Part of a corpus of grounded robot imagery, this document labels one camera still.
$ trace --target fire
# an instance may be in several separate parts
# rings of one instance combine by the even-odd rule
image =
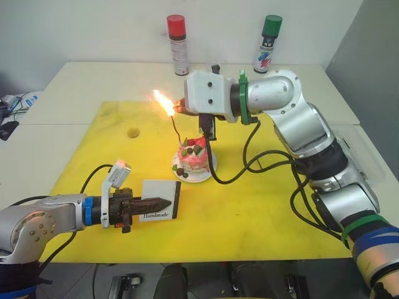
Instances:
[[[159,90],[154,89],[153,91],[155,100],[165,109],[168,116],[175,115],[175,109],[173,109],[173,102],[166,96],[160,93]]]

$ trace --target table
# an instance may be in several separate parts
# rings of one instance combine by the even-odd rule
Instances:
[[[384,216],[399,225],[399,184],[359,121],[319,66],[274,66],[291,69],[301,79],[305,98],[319,107],[333,125],[354,125],[367,139],[382,165],[385,179],[373,190],[380,198]],[[209,69],[192,65],[191,69]],[[238,77],[246,69],[249,79],[260,78],[250,65],[222,65],[222,74]],[[55,76],[22,125],[0,153],[0,209],[25,197],[48,194],[84,136],[104,100],[142,100],[151,89],[183,96],[184,77],[173,74],[171,64],[69,62]]]

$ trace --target yellow mat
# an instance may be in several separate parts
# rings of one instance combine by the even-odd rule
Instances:
[[[262,126],[248,156],[284,149],[274,134],[272,121],[266,115],[260,119]],[[182,137],[199,136],[198,118],[177,115],[175,121]],[[218,159],[220,178],[229,179],[242,168],[243,145],[253,126],[217,121],[218,140],[211,146]],[[171,159],[177,147],[171,120],[157,103],[104,102],[52,194],[78,193],[98,165],[124,159],[133,169],[123,186],[140,196],[144,179],[176,179]],[[266,166],[281,159],[267,156],[261,163]],[[92,178],[87,195],[100,195],[105,175],[103,169]],[[246,173],[229,185],[213,179],[182,183],[177,219],[140,223],[135,216],[129,234],[100,225],[88,227],[54,260],[145,263],[349,257],[339,241],[292,213],[289,198],[295,188],[290,166],[262,174]],[[296,202],[309,217],[302,200],[298,197]],[[42,259],[68,236],[52,240]]]

